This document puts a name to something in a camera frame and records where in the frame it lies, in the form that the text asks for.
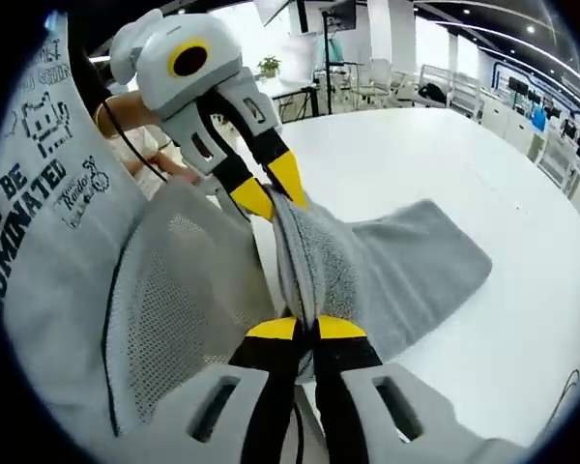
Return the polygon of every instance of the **gray cloth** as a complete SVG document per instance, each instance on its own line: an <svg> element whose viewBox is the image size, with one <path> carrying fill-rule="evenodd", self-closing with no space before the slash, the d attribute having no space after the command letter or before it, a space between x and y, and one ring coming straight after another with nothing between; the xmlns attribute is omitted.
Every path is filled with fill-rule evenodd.
<svg viewBox="0 0 580 464"><path fill-rule="evenodd" d="M308 326L350 320L383 362L417 342L485 282L490 258L432 202L344 223L272 191L281 292Z"/></svg>
<svg viewBox="0 0 580 464"><path fill-rule="evenodd" d="M114 279L105 366L117 434L207 363L227 363L275 317L249 223L172 179L148 205Z"/></svg>

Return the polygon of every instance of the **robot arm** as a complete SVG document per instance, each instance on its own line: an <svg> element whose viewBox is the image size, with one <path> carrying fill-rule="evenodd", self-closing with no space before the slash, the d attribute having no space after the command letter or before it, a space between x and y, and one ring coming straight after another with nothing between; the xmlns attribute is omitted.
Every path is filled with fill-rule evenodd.
<svg viewBox="0 0 580 464"><path fill-rule="evenodd" d="M306 206L294 155L276 132L273 102L260 93L241 49L225 25L208 14L161 17L148 12L121 29L110 50L115 77L136 75L144 104L178 142L185 161L251 213L273 217L273 202L243 160L211 123L232 123L273 184Z"/></svg>

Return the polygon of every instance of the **white robot arm casing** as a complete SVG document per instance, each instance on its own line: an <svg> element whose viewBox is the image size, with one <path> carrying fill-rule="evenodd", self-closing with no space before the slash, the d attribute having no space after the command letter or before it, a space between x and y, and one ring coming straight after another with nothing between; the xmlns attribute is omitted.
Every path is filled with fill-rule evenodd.
<svg viewBox="0 0 580 464"><path fill-rule="evenodd" d="M161 10L151 10L116 33L109 48L109 67L117 82L125 85L133 79L135 62L150 35L146 29L162 20Z"/></svg>
<svg viewBox="0 0 580 464"><path fill-rule="evenodd" d="M165 17L144 32L150 35L135 63L137 86L162 120L243 66L240 46L209 14Z"/></svg>

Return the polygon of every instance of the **monitor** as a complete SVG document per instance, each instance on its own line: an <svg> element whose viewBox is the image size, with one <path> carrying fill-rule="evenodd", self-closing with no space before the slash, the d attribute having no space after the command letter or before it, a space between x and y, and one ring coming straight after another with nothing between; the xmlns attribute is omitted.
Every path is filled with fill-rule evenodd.
<svg viewBox="0 0 580 464"><path fill-rule="evenodd" d="M541 104L541 97L538 94L536 94L535 92L533 92L532 90L529 90L527 97L529 98L529 102L533 102L535 104Z"/></svg>
<svg viewBox="0 0 580 464"><path fill-rule="evenodd" d="M331 7L321 8L320 12L327 14L327 28L330 33L357 28L356 0L343 0Z"/></svg>
<svg viewBox="0 0 580 464"><path fill-rule="evenodd" d="M253 0L256 10L260 15L260 20L265 26L269 24L279 12L286 8L292 0Z"/></svg>
<svg viewBox="0 0 580 464"><path fill-rule="evenodd" d="M554 106L550 108L550 107L546 106L543 109L545 109L545 115L548 117L548 119L551 119L551 118L558 119L561 117L561 110L559 108L555 108Z"/></svg>
<svg viewBox="0 0 580 464"><path fill-rule="evenodd" d="M516 79L515 77L509 78L509 89L518 94L527 95L529 93L529 84Z"/></svg>

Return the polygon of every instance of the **white table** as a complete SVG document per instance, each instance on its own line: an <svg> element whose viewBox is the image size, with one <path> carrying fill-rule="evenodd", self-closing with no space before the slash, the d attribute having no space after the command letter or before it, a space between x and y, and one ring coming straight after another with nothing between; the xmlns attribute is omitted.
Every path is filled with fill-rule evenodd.
<svg viewBox="0 0 580 464"><path fill-rule="evenodd" d="M315 87L311 82L286 82L279 77L269 77L264 81L258 81L256 85L260 92L268 95L271 99L289 97L304 92L305 89Z"/></svg>
<svg viewBox="0 0 580 464"><path fill-rule="evenodd" d="M338 218L432 198L492 258L477 293L396 361L477 434L528 446L580 363L580 217L565 196L500 137L450 110L334 115L282 135L306 191Z"/></svg>
<svg viewBox="0 0 580 464"><path fill-rule="evenodd" d="M279 77L269 77L266 80L258 81L256 85L258 86L258 90L268 95L271 100L305 94L305 97L309 98L309 102L311 103L312 117L320 115L316 84L313 82L288 82L279 79Z"/></svg>

